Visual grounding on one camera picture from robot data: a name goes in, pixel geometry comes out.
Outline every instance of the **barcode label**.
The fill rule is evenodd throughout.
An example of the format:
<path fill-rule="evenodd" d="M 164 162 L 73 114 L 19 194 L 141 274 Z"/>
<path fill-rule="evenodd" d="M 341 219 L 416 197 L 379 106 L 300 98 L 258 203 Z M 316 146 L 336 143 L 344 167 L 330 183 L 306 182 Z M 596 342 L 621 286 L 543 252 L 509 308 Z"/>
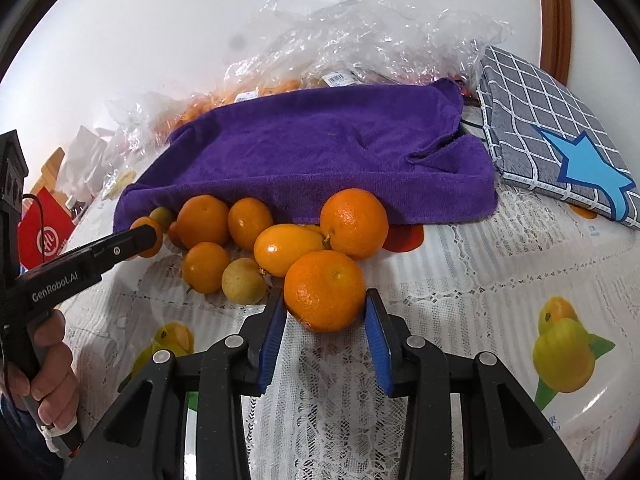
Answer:
<path fill-rule="evenodd" d="M 322 79 L 329 86 L 349 86 L 357 85 L 360 81 L 351 72 L 340 70 L 339 72 L 329 72 L 322 76 Z"/>
<path fill-rule="evenodd" d="M 258 91 L 252 90 L 251 92 L 241 92 L 236 96 L 235 103 L 241 103 L 242 101 L 250 101 L 258 97 Z"/>

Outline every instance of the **white wall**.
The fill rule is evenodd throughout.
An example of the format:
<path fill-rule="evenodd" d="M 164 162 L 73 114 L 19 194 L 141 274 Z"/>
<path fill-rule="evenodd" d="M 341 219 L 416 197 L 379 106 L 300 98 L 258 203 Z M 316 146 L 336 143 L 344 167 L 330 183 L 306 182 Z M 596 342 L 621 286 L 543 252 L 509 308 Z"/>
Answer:
<path fill-rule="evenodd" d="M 32 170 L 28 186 L 80 124 L 103 125 L 106 100 L 133 91 L 209 91 L 230 38 L 265 1 L 60 0 L 0 84 L 0 130 L 18 130 Z M 506 47 L 539 61 L 540 0 L 466 2 L 510 22 Z"/>
<path fill-rule="evenodd" d="M 568 87 L 604 126 L 640 184 L 640 64 L 593 0 L 572 0 Z"/>

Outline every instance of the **white lace tablecloth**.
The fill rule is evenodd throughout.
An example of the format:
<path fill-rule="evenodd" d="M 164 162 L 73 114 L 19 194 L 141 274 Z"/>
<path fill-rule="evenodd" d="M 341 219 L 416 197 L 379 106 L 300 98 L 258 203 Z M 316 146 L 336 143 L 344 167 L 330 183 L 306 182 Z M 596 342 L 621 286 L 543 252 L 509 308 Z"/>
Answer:
<path fill-rule="evenodd" d="M 491 350 L 533 397 L 531 351 L 540 309 L 551 296 L 572 302 L 590 332 L 616 347 L 593 377 L 543 410 L 588 480 L 604 479 L 640 420 L 639 233 L 569 206 L 500 185 L 498 211 L 481 222 L 424 227 L 424 243 L 404 254 L 380 251 L 361 263 L 389 312 L 444 351 Z M 95 202 L 70 248 L 111 232 L 115 202 Z M 187 293 L 180 256 L 167 241 L 154 259 L 124 262 L 98 285 L 67 301 L 66 340 L 81 382 L 85 434 L 117 396 L 120 381 L 162 324 L 179 320 L 206 350 L 235 333 L 261 306 L 222 295 Z M 252 478 L 395 479 L 404 431 L 404 399 L 376 384 L 361 324 L 337 334 L 308 332 L 289 317 L 273 384 L 244 400 Z M 462 478 L 460 407 L 452 396 L 452 477 Z M 193 434 L 185 478 L 195 478 Z"/>

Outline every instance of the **purple towel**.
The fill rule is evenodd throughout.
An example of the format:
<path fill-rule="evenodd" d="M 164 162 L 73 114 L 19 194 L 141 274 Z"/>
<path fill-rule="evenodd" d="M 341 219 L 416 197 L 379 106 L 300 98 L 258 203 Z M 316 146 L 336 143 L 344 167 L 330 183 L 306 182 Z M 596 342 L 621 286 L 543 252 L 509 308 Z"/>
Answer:
<path fill-rule="evenodd" d="M 262 200 L 277 222 L 317 223 L 322 204 L 367 189 L 393 224 L 477 220 L 497 205 L 482 142 L 460 134 L 462 97 L 429 86 L 358 85 L 263 97 L 212 110 L 172 133 L 171 146 L 124 190 L 113 219 L 128 229 L 192 196 Z"/>

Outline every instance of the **plastic bag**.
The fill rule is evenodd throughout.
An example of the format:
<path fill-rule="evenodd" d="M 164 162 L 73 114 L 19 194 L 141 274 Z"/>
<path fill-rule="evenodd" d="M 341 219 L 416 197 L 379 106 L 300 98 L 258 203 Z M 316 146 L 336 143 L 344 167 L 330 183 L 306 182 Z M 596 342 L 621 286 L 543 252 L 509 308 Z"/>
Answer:
<path fill-rule="evenodd" d="M 100 166 L 104 172 L 101 198 L 114 198 L 136 177 L 140 162 L 150 162 L 158 156 L 185 103 L 156 92 L 132 98 L 113 100 L 106 104 L 118 124 L 115 132 L 102 130 L 110 140 Z"/>
<path fill-rule="evenodd" d="M 428 84 L 448 76 L 472 91 L 486 46 L 509 33 L 505 23 L 439 8 L 434 0 L 348 0 L 306 15 L 281 11 L 287 1 L 270 0 L 251 22 L 257 30 L 266 28 L 259 22 L 273 27 L 274 20 L 290 27 L 261 52 L 229 66 L 225 94 L 262 95 L 295 78 L 300 88 L 322 86 L 322 77 L 337 66 L 365 83 Z"/>
<path fill-rule="evenodd" d="M 56 191 L 80 202 L 92 202 L 102 189 L 104 171 L 100 161 L 106 148 L 105 140 L 80 126 L 60 165 Z"/>
<path fill-rule="evenodd" d="M 108 103 L 119 128 L 111 132 L 102 159 L 102 196 L 117 196 L 135 179 L 140 161 L 153 160 L 172 131 L 219 106 L 300 89 L 424 85 L 446 76 L 470 94 L 486 46 L 509 33 L 503 22 L 436 0 L 347 0 L 328 6 L 328 0 L 319 0 L 324 6 L 318 10 L 310 10 L 311 1 L 268 0 L 231 42 L 225 56 L 231 63 L 209 94 L 176 101 L 150 92 Z"/>

